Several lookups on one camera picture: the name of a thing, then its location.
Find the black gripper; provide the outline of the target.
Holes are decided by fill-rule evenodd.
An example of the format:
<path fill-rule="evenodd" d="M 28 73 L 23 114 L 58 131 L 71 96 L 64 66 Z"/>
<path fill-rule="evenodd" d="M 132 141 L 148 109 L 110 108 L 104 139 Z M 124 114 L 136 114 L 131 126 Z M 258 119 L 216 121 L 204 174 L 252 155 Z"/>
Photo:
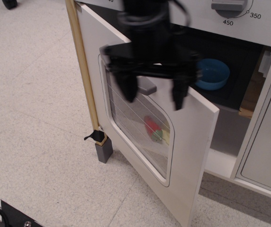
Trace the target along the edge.
<path fill-rule="evenodd" d="M 175 110 L 183 107 L 189 86 L 197 82 L 200 54 L 183 47 L 170 25 L 128 29 L 131 41 L 100 48 L 106 69 L 112 73 L 125 99 L 132 103 L 138 93 L 138 77 L 173 81 Z"/>

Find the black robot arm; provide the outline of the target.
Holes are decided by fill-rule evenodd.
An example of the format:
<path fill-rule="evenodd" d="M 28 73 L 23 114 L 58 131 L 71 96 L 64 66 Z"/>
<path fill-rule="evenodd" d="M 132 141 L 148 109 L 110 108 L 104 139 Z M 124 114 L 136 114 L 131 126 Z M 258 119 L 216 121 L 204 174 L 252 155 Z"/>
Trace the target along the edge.
<path fill-rule="evenodd" d="M 171 79 L 172 99 L 180 110 L 189 86 L 198 79 L 199 54 L 171 30 L 167 0 L 125 0 L 123 7 L 117 18 L 131 41 L 100 49 L 105 68 L 129 102 L 136 97 L 138 76 Z"/>

